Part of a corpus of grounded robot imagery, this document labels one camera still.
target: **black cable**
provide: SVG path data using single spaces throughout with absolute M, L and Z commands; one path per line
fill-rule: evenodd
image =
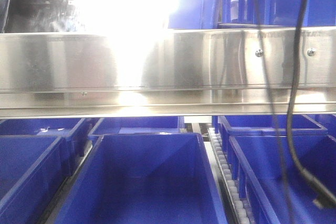
M 320 208 L 336 207 L 335 195 L 331 191 L 329 191 L 321 181 L 319 181 L 314 175 L 312 175 L 306 168 L 303 167 L 297 156 L 293 143 L 293 134 L 292 134 L 293 110 L 300 78 L 300 55 L 299 55 L 300 37 L 301 37 L 301 28 L 303 24 L 304 14 L 306 12 L 307 1 L 308 0 L 301 0 L 300 11 L 298 15 L 294 36 L 293 79 L 287 111 L 287 141 L 289 145 L 290 154 L 292 156 L 296 168 L 299 170 L 300 174 L 306 180 L 307 184 L 319 194 L 318 198 L 314 201 L 314 203 Z
M 264 39 L 261 34 L 261 18 L 260 18 L 260 5 L 259 5 L 259 0 L 254 0 L 254 6 L 255 6 L 255 13 L 256 13 L 256 19 L 257 19 L 257 29 L 258 29 L 258 37 L 260 38 L 259 40 L 259 46 L 263 52 L 265 52 L 264 48 Z M 285 201 L 288 209 L 288 215 L 289 215 L 289 224 L 294 224 L 294 215 L 293 215 L 293 206 L 290 200 L 290 194 L 289 194 L 289 184 L 288 184 L 288 175 L 287 175 L 287 170 L 286 170 L 286 160 L 285 160 L 285 154 L 284 154 L 284 149 L 283 149 L 283 144 L 280 138 L 280 133 L 279 133 L 279 122 L 278 118 L 276 116 L 275 112 L 275 107 L 274 107 L 274 99 L 273 99 L 273 93 L 269 81 L 269 74 L 267 71 L 267 65 L 266 65 L 266 59 L 265 55 L 262 57 L 262 66 L 264 69 L 264 78 L 266 81 L 266 86 L 267 86 L 267 96 L 268 96 L 268 101 L 270 103 L 270 108 L 271 108 L 271 113 L 272 113 L 272 120 L 275 125 L 276 129 L 276 138 L 277 138 L 277 144 L 278 144 L 278 150 L 279 150 L 279 157 L 280 157 L 280 167 L 281 167 L 281 176 L 282 176 L 282 182 L 283 182 L 283 188 L 285 191 Z

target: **bolt head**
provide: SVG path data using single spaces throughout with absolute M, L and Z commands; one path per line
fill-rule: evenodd
M 256 51 L 256 56 L 257 56 L 257 57 L 262 57 L 262 56 L 264 56 L 264 51 L 262 51 L 261 49 L 258 49 L 258 50 Z
M 310 48 L 310 49 L 308 49 L 308 51 L 307 51 L 307 55 L 308 56 L 314 56 L 316 54 L 316 49 L 315 48 Z

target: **stainless steel panel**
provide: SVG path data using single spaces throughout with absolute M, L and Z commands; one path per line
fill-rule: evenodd
M 140 35 L 0 35 L 0 117 L 270 112 L 257 30 L 168 30 L 151 44 Z M 262 36 L 284 113 L 294 29 Z M 335 38 L 334 27 L 303 29 L 297 113 L 336 111 Z

